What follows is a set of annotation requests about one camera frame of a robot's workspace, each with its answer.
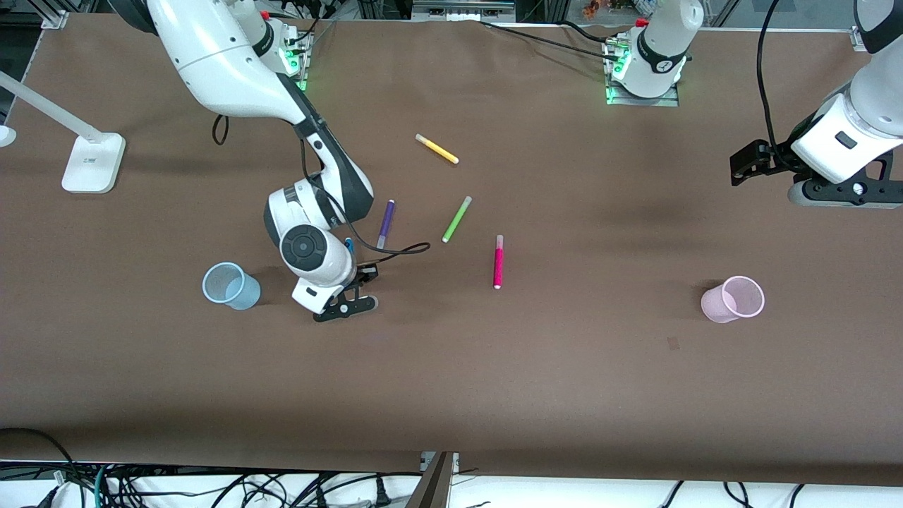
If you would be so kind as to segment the purple marker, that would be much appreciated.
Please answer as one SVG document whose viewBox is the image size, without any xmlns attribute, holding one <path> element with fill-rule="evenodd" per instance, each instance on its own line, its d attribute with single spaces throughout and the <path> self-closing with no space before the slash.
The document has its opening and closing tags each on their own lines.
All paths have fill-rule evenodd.
<svg viewBox="0 0 903 508">
<path fill-rule="evenodd" d="M 386 248 L 386 242 L 389 232 L 391 231 L 394 212 L 396 212 L 396 201 L 394 199 L 389 199 L 386 204 L 386 209 L 384 209 L 384 214 L 380 225 L 380 233 L 377 236 L 377 244 L 375 244 L 375 247 L 377 247 L 378 250 L 384 250 L 384 248 Z"/>
</svg>

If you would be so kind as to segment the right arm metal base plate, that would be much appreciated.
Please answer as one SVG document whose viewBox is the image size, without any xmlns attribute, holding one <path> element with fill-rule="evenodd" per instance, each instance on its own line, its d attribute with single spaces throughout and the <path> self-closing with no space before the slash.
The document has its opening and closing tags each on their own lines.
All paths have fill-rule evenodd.
<svg viewBox="0 0 903 508">
<path fill-rule="evenodd" d="M 314 34 L 310 30 L 299 30 L 296 26 L 284 23 L 277 39 L 278 55 L 284 73 L 302 91 L 306 91 L 307 88 L 313 38 Z"/>
</svg>

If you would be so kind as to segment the green marker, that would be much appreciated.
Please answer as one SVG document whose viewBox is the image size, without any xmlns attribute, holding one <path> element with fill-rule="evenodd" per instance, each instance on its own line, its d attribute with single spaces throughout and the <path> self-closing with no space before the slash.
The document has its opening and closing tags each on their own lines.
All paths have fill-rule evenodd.
<svg viewBox="0 0 903 508">
<path fill-rule="evenodd" d="M 443 234 L 441 237 L 442 243 L 448 243 L 452 239 L 452 237 L 454 237 L 455 231 L 458 228 L 458 225 L 460 225 L 461 220 L 463 219 L 464 215 L 470 208 L 471 203 L 472 203 L 471 196 L 466 196 L 462 200 L 461 205 L 455 212 L 454 218 L 451 219 L 451 221 L 449 222 L 449 225 L 447 226 L 445 231 L 443 231 Z"/>
</svg>

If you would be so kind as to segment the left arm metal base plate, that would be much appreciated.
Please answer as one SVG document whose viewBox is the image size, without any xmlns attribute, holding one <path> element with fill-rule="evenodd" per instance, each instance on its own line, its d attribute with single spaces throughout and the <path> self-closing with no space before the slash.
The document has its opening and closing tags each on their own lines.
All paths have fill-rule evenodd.
<svg viewBox="0 0 903 508">
<path fill-rule="evenodd" d="M 677 107 L 679 94 L 677 81 L 681 77 L 681 60 L 674 71 L 655 73 L 648 62 L 632 54 L 630 41 L 625 36 L 606 39 L 601 43 L 604 55 L 613 56 L 606 61 L 605 96 L 610 105 L 645 107 Z"/>
</svg>

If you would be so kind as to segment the brown table cover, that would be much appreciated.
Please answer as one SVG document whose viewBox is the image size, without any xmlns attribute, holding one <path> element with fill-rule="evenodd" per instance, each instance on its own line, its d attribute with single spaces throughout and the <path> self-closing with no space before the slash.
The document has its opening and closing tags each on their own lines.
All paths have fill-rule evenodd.
<svg viewBox="0 0 903 508">
<path fill-rule="evenodd" d="M 127 149 L 111 192 L 67 193 L 71 132 L 13 107 L 0 428 L 80 461 L 412 471 L 445 449 L 483 475 L 903 485 L 903 208 L 731 186 L 763 135 L 756 45 L 701 32 L 678 107 L 623 107 L 590 56 L 477 23 L 333 23 L 308 95 L 374 187 L 357 229 L 395 199 L 388 246 L 432 247 L 380 265 L 373 312 L 314 322 L 262 222 L 302 177 L 290 125 L 234 119 L 217 147 L 157 38 L 72 16 L 27 84 Z M 221 262 L 257 305 L 203 295 Z M 709 321 L 738 274 L 764 309 Z"/>
</svg>

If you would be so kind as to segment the white desk lamp stand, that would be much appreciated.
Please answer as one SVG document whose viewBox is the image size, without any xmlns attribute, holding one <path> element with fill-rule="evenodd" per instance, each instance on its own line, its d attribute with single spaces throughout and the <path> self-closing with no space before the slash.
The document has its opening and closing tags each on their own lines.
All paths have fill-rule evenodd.
<svg viewBox="0 0 903 508">
<path fill-rule="evenodd" d="M 61 181 L 64 190 L 101 194 L 113 189 L 126 150 L 122 135 L 101 132 L 3 71 L 0 87 L 77 135 Z"/>
</svg>

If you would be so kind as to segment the yellow marker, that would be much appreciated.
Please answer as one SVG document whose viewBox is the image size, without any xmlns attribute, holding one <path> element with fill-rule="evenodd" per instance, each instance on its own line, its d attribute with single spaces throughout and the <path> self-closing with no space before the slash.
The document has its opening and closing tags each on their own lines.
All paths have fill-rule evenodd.
<svg viewBox="0 0 903 508">
<path fill-rule="evenodd" d="M 447 149 L 441 147 L 441 145 L 438 145 L 432 140 L 426 138 L 426 136 L 422 134 L 416 134 L 415 139 L 417 142 L 419 142 L 419 144 L 423 145 L 423 147 L 426 147 L 429 149 L 429 151 L 432 151 L 432 153 L 439 155 L 439 157 L 448 161 L 448 163 L 460 163 L 460 158 L 456 157 L 456 155 L 452 154 L 452 152 L 448 151 Z"/>
</svg>

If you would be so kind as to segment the pink plastic cup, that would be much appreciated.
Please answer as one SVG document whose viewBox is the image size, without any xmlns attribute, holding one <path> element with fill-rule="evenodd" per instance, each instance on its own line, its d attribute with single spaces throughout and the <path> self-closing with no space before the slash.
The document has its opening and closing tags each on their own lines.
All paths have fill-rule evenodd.
<svg viewBox="0 0 903 508">
<path fill-rule="evenodd" d="M 739 274 L 707 290 L 701 299 L 703 314 L 709 321 L 719 324 L 754 318 L 764 307 L 765 295 L 761 286 L 753 279 Z"/>
</svg>

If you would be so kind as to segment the blue plastic cup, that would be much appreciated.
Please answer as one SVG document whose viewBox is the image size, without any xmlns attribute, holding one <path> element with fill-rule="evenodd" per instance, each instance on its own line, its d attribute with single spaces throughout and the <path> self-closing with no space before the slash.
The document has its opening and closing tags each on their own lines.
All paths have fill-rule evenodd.
<svg viewBox="0 0 903 508">
<path fill-rule="evenodd" d="M 201 289 L 210 302 L 221 303 L 233 310 L 252 308 L 261 296 L 258 280 L 234 262 L 212 266 L 201 281 Z"/>
</svg>

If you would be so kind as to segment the aluminium frame rail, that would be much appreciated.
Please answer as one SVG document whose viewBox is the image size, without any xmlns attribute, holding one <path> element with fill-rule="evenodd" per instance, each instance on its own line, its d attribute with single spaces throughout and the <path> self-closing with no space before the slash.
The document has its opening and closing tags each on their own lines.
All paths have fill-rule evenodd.
<svg viewBox="0 0 903 508">
<path fill-rule="evenodd" d="M 412 0 L 412 20 L 486 20 L 516 23 L 515 0 Z"/>
</svg>

